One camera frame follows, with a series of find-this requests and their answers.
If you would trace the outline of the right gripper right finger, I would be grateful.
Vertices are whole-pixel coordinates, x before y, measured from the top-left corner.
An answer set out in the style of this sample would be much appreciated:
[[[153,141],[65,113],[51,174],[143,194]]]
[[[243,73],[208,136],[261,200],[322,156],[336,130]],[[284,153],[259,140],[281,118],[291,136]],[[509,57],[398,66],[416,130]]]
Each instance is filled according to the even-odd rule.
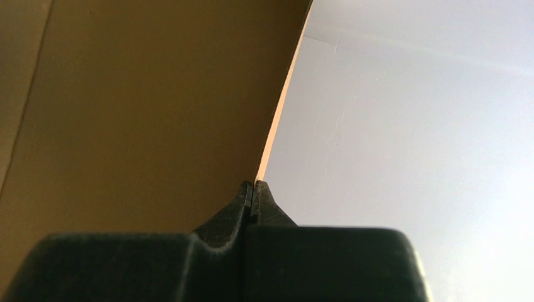
[[[244,239],[245,301],[431,301],[408,238],[389,228],[298,226],[256,183]]]

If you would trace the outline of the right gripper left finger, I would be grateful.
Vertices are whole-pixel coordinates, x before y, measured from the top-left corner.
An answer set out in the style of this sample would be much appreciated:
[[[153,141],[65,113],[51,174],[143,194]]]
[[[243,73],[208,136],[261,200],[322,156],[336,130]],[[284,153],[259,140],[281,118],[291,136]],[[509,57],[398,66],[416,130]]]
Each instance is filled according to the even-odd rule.
[[[56,233],[41,240],[3,301],[241,301],[244,182],[191,233]]]

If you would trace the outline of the brown cardboard box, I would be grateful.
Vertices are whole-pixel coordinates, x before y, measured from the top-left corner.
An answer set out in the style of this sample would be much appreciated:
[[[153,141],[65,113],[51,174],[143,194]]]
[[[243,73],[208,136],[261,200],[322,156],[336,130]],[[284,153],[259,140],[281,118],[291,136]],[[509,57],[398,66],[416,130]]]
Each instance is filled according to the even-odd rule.
[[[52,1],[1,191],[1,288],[57,232],[185,232],[257,174],[309,1]]]

